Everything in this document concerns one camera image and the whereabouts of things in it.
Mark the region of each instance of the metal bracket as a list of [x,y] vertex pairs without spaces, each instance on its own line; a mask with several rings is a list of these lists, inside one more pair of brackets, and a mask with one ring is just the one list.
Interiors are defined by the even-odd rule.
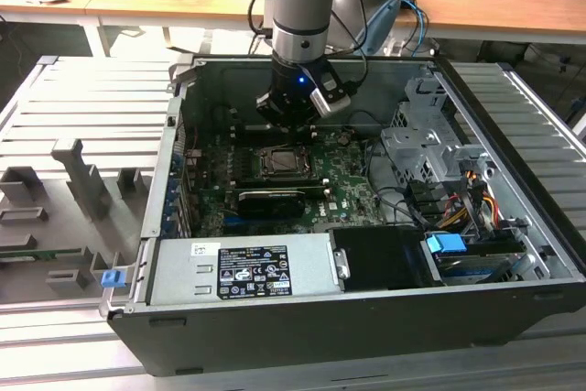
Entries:
[[168,68],[169,81],[173,85],[192,83],[197,79],[196,70],[204,65],[204,61],[195,60],[195,54],[179,54],[176,62]]
[[333,261],[336,265],[336,273],[339,279],[348,279],[350,277],[350,266],[344,249],[333,251]]

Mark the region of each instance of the cable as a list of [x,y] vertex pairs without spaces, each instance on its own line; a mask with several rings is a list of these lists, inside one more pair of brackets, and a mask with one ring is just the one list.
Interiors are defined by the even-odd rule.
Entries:
[[449,219],[444,220],[442,223],[438,224],[438,228],[443,229],[447,226],[452,226],[458,220],[463,219],[468,216],[468,212],[466,208],[460,208],[454,215],[452,215]]
[[255,7],[255,3],[256,3],[256,0],[251,0],[250,4],[248,4],[247,18],[248,18],[248,26],[250,27],[250,30],[253,31],[258,36],[263,33],[263,30],[255,27],[255,24],[253,23],[253,8]]
[[367,110],[363,110],[363,109],[358,109],[358,110],[354,110],[352,113],[350,113],[347,117],[346,117],[346,122],[344,123],[344,125],[351,125],[350,121],[352,120],[352,117],[355,114],[367,114],[368,116],[370,116],[370,118],[375,121],[377,124],[379,124],[381,126],[381,128],[385,128],[385,124],[383,124],[376,116],[374,116],[373,114],[371,114],[370,112],[368,112]]
[[529,44],[529,46],[527,46],[527,48],[531,49],[538,57],[540,57],[546,63],[549,63],[552,66],[559,67],[560,63],[554,63],[553,61],[548,60],[541,52],[539,52],[536,48],[533,47],[533,44]]
[[401,212],[402,214],[405,214],[409,219],[415,221],[415,218],[413,216],[413,214],[411,212],[409,212],[408,210],[401,208],[400,206],[398,206],[396,203],[393,203],[391,201],[386,200],[384,197],[382,197],[382,195],[380,194],[381,190],[385,190],[385,189],[390,189],[388,187],[383,187],[381,189],[376,189],[370,179],[370,166],[371,163],[373,162],[373,156],[374,156],[374,151],[376,150],[376,148],[381,144],[381,140],[378,139],[378,141],[376,143],[373,144],[373,146],[370,149],[370,155],[368,157],[368,160],[366,161],[366,171],[365,171],[365,176],[366,176],[366,182],[368,183],[368,186],[371,188],[372,192],[376,195],[376,197],[378,198],[378,200],[383,203],[384,205],[388,206],[389,208],[393,208],[393,210],[395,212]]
[[362,49],[362,47],[364,46],[364,43],[366,43],[366,40],[368,39],[368,21],[366,20],[366,11],[364,9],[364,0],[360,0],[360,9],[363,13],[364,38],[363,38],[362,43],[358,46],[358,49]]
[[[264,21],[261,20],[259,27],[262,28],[263,27],[263,23],[264,23]],[[256,50],[253,51],[253,47],[254,47],[255,42],[256,42],[257,39],[258,39],[258,34],[255,34],[255,36],[253,37],[253,39],[250,40],[250,46],[248,47],[248,55],[254,54],[256,52]]]
[[[418,6],[416,6],[413,2],[411,2],[410,0],[401,0],[402,2],[405,2],[407,5],[409,5],[411,7],[411,9],[413,10],[413,12],[416,14],[417,18],[418,18],[418,22],[420,24],[420,31],[419,31],[419,39],[418,39],[418,44],[415,46],[415,49],[413,49],[411,51],[411,57],[414,57],[415,54],[417,53],[419,47],[421,46],[421,43],[423,43],[423,40],[425,39],[425,36],[427,35],[427,27],[425,25],[426,19],[429,22],[429,17],[428,15],[421,10],[421,8],[419,8]],[[409,37],[407,43],[405,44],[405,46],[411,41],[411,39],[413,38],[413,35],[415,33],[412,33],[412,35]]]
[[[6,29],[8,29],[8,27],[9,27],[8,22],[2,16],[0,16],[0,19],[6,25]],[[22,71],[22,66],[21,66],[22,58],[23,58],[22,50],[20,50],[17,43],[12,38],[12,35],[15,33],[15,31],[18,29],[19,26],[20,26],[20,24],[16,24],[9,32],[7,32],[6,39],[9,40],[10,43],[12,43],[13,48],[15,49],[16,53],[18,54],[18,60],[16,61],[16,69],[18,70],[18,75],[20,76],[20,78],[25,78],[25,74]]]
[[350,53],[354,53],[356,50],[360,51],[360,56],[363,59],[363,64],[364,64],[364,73],[363,73],[362,78],[355,82],[354,87],[356,89],[358,89],[360,86],[363,85],[364,80],[366,80],[366,77],[368,76],[368,59],[366,58],[366,54],[364,54],[362,47],[360,47],[360,45],[356,41],[356,38],[354,37],[352,32],[350,32],[350,29],[348,29],[348,27],[342,22],[342,20],[336,14],[335,11],[333,11],[333,10],[331,11],[331,16],[338,22],[338,24],[344,29],[344,31],[346,31],[348,36],[353,40],[355,47],[353,49],[346,49],[344,51],[334,52],[333,54],[330,54],[330,57],[337,57],[340,55],[348,55],[348,53],[346,53],[346,51],[349,51],[349,50],[352,51]]
[[556,98],[556,101],[554,101],[553,105],[551,106],[551,108],[553,110],[556,110],[556,108],[558,107],[559,102],[561,101],[561,99],[563,98],[563,96],[566,94],[566,92],[568,91],[568,89],[570,88],[570,86],[574,83],[574,81],[576,80],[576,78],[578,78],[578,75],[580,75],[580,73],[583,71],[584,67],[586,67],[586,61],[584,61],[582,63],[582,65],[580,66],[580,68],[578,69],[578,71],[576,72],[576,74],[572,77],[572,79],[568,82],[568,84],[566,84],[566,87],[564,87],[564,90],[561,91],[561,93],[558,95],[558,98]]

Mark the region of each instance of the black wire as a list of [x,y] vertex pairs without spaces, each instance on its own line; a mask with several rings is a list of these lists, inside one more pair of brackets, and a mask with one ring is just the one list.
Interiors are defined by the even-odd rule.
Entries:
[[363,13],[364,38],[363,38],[363,41],[360,44],[360,46],[358,46],[358,49],[362,49],[362,47],[364,46],[364,43],[366,43],[366,40],[368,39],[368,21],[366,20],[366,11],[364,10],[364,0],[360,0],[360,9],[362,10],[362,13]]
[[[425,29],[425,31],[423,31],[423,37],[421,38],[421,41],[423,42],[426,39],[426,37],[428,36],[428,31],[429,31],[429,16],[428,16],[428,13],[426,13],[421,8],[419,9],[419,12],[423,16],[423,27]],[[415,49],[413,49],[411,51],[411,53],[412,54],[416,54],[418,52],[425,52],[425,51],[426,51],[426,49],[418,50],[418,48],[415,48]]]
[[554,63],[551,60],[548,60],[545,55],[543,55],[541,52],[539,52],[536,48],[533,47],[532,44],[529,44],[529,46],[527,46],[528,49],[531,49],[538,57],[540,57],[543,61],[546,61],[547,63],[551,64],[552,66],[556,66],[559,67],[560,63]]
[[255,24],[253,23],[253,8],[255,7],[255,3],[256,3],[256,0],[251,0],[250,4],[248,4],[247,18],[248,18],[248,26],[250,27],[250,30],[253,31],[258,36],[263,33],[263,30],[257,28],[255,26]]
[[572,79],[568,82],[568,84],[566,84],[566,87],[564,87],[564,90],[561,91],[561,93],[558,95],[558,98],[556,98],[556,101],[551,106],[552,109],[556,110],[556,108],[558,107],[559,102],[561,101],[561,99],[563,98],[563,96],[566,94],[566,92],[568,91],[568,89],[570,88],[570,86],[578,78],[578,75],[580,75],[580,73],[582,72],[582,70],[584,69],[584,67],[586,67],[586,61],[584,61],[582,63],[582,65],[580,66],[580,68],[578,69],[578,71],[576,72],[576,74],[572,77]]
[[395,192],[400,192],[401,194],[403,194],[403,192],[405,191],[405,189],[403,187],[381,187],[381,188],[378,189],[378,192],[384,191],[384,190],[392,190],[392,191],[395,191]]
[[375,121],[377,124],[379,124],[381,126],[381,128],[385,128],[385,124],[383,124],[376,116],[374,116],[373,114],[371,114],[367,110],[363,110],[363,109],[354,110],[352,113],[350,113],[348,115],[348,117],[346,118],[346,122],[344,123],[344,125],[351,125],[350,121],[352,120],[352,117],[355,114],[367,114],[368,116],[371,117],[371,119],[373,121]]
[[[413,5],[418,6],[416,3],[416,0],[413,0]],[[407,42],[404,45],[404,48],[407,47],[407,45],[409,43],[411,43],[411,40],[413,39],[413,37],[415,36],[415,33],[418,32],[419,27],[421,26],[420,22],[419,22],[419,14],[417,13],[417,11],[412,10],[413,14],[415,14],[415,27],[413,28],[413,31],[411,31],[411,35],[409,36],[409,38],[407,39]]]
[[370,150],[370,155],[368,157],[368,160],[366,161],[366,171],[365,171],[365,176],[366,176],[366,182],[368,183],[368,186],[371,188],[372,192],[376,195],[376,197],[378,198],[378,200],[383,203],[384,205],[388,206],[389,208],[393,208],[394,212],[401,212],[402,214],[405,214],[409,219],[415,221],[415,218],[413,217],[413,214],[411,212],[409,212],[408,210],[401,208],[400,206],[398,206],[396,203],[393,203],[391,201],[386,200],[385,198],[383,198],[380,194],[380,190],[376,189],[370,179],[370,166],[373,162],[373,156],[374,156],[374,151],[376,150],[376,148],[382,143],[382,141],[380,140],[380,138],[378,139],[378,141],[376,143],[373,144],[373,146],[371,147]]
[[331,57],[338,57],[340,55],[349,55],[350,53],[354,53],[356,50],[360,51],[360,56],[363,59],[363,63],[364,63],[364,73],[363,73],[363,77],[356,82],[356,88],[358,88],[363,85],[364,80],[366,80],[366,77],[368,76],[368,59],[366,58],[366,54],[364,54],[363,49],[360,47],[360,45],[358,45],[358,42],[356,41],[356,38],[354,37],[353,33],[350,32],[350,29],[348,29],[348,27],[342,22],[342,20],[336,14],[335,11],[331,10],[331,16],[338,22],[338,24],[344,29],[344,31],[346,31],[348,36],[352,39],[352,41],[354,42],[354,45],[355,45],[354,46],[355,49],[347,49],[345,51],[334,52],[333,54],[330,54],[330,56]]
[[[260,25],[258,27],[263,27],[263,20],[260,21]],[[255,34],[252,40],[250,40],[250,46],[248,47],[248,55],[250,55],[253,51],[253,46],[255,45],[256,39],[258,38],[258,34]]]

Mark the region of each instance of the blue plastic clip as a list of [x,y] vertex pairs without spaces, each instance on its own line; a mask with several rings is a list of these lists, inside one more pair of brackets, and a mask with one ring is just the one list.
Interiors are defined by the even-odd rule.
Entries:
[[103,288],[123,288],[126,285],[126,272],[124,270],[110,269],[102,274]]
[[431,253],[466,252],[468,248],[459,234],[433,234],[427,240]]

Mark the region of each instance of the warning label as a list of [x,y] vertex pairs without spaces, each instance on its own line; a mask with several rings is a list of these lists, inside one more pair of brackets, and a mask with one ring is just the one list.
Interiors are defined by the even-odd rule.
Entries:
[[220,299],[276,297],[292,293],[286,246],[220,249]]

